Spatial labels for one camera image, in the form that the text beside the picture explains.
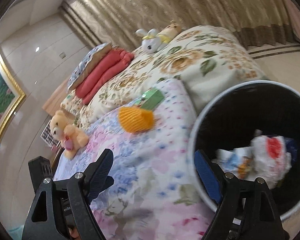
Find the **person's left hand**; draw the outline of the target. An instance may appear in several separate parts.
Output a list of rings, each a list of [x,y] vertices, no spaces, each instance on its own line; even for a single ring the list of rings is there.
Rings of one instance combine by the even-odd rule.
[[[72,239],[81,240],[78,230],[75,226],[68,227]]]

